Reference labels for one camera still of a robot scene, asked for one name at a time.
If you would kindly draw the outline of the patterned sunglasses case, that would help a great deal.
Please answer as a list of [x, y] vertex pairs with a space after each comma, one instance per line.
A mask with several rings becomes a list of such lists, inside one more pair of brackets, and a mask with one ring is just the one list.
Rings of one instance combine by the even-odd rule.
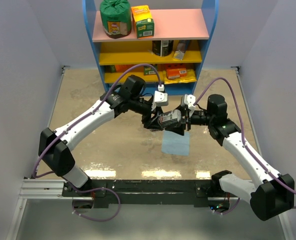
[[181, 111], [178, 109], [162, 113], [158, 117], [158, 123], [163, 128], [175, 128], [181, 124]]

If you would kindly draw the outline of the light blue cleaning cloth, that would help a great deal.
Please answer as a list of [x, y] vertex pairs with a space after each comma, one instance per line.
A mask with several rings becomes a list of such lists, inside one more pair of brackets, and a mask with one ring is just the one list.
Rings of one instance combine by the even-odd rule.
[[190, 133], [186, 132], [184, 135], [178, 135], [165, 131], [163, 133], [161, 151], [169, 155], [189, 156]]

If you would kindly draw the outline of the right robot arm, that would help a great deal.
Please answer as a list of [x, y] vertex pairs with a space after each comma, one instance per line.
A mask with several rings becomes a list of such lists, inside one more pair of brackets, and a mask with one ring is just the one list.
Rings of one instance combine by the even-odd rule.
[[242, 180], [223, 170], [212, 175], [208, 192], [218, 197], [225, 193], [235, 195], [249, 203], [262, 221], [292, 209], [294, 179], [289, 174], [280, 174], [248, 144], [241, 129], [228, 118], [225, 98], [212, 94], [207, 99], [206, 109], [201, 110], [195, 110], [193, 100], [193, 95], [183, 96], [181, 104], [163, 113], [158, 123], [166, 131], [179, 135], [184, 135], [192, 125], [207, 126], [211, 137], [235, 157], [251, 179]]

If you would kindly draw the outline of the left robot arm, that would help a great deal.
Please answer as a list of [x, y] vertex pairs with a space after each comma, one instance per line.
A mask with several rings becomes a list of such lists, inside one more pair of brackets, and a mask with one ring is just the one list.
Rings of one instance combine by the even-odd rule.
[[161, 114], [162, 104], [167, 103], [163, 84], [150, 100], [144, 100], [145, 81], [135, 75], [127, 77], [123, 84], [115, 82], [87, 111], [64, 126], [44, 129], [40, 135], [39, 161], [44, 161], [51, 172], [68, 181], [80, 196], [86, 196], [92, 188], [90, 177], [77, 166], [72, 155], [74, 148], [101, 125], [120, 114], [133, 111], [141, 114], [144, 124], [152, 121], [152, 114]]

